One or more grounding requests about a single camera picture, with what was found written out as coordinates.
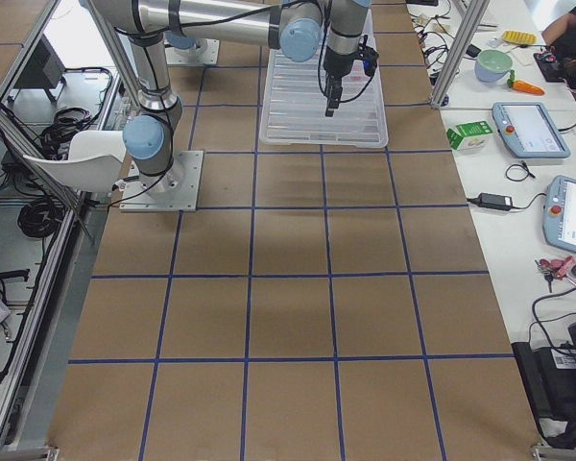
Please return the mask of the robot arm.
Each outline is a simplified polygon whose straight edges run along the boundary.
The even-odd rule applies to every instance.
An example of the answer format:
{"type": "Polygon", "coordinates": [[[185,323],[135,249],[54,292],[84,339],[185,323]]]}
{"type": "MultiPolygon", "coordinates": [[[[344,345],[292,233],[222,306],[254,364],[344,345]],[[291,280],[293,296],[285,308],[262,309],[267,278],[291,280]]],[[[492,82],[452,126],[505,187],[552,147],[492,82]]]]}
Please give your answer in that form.
{"type": "Polygon", "coordinates": [[[194,59],[211,39],[266,46],[294,62],[308,61],[324,42],[326,114],[341,104],[342,80],[365,61],[361,42],[368,1],[86,1],[117,34],[128,39],[137,73],[140,112],[126,123],[123,140],[144,192],[162,196],[182,182],[173,147],[181,114],[171,87],[165,48],[194,59]]]}

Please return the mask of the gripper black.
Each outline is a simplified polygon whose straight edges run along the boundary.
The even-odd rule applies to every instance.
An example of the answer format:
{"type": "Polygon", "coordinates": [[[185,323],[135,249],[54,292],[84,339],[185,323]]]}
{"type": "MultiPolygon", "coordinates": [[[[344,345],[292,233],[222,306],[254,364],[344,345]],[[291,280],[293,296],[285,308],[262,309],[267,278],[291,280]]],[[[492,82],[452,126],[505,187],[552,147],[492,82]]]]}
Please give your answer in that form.
{"type": "Polygon", "coordinates": [[[323,69],[325,72],[324,95],[326,108],[324,115],[332,117],[340,106],[343,93],[342,79],[352,69],[358,55],[361,33],[330,28],[326,34],[323,69]]]}

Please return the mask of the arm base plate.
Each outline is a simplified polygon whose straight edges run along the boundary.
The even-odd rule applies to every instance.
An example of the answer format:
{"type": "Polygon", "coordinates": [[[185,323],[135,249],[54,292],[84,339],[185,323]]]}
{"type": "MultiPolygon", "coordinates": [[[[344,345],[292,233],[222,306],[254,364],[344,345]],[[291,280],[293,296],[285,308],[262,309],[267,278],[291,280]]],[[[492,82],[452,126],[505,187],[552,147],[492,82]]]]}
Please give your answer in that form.
{"type": "Polygon", "coordinates": [[[193,37],[170,40],[167,36],[164,45],[169,66],[202,67],[217,63],[218,40],[193,37]]]}
{"type": "Polygon", "coordinates": [[[195,211],[204,162],[203,151],[178,151],[173,155],[173,166],[154,186],[156,181],[141,176],[131,161],[129,177],[138,179],[127,182],[122,188],[124,201],[118,204],[125,212],[195,211]]]}

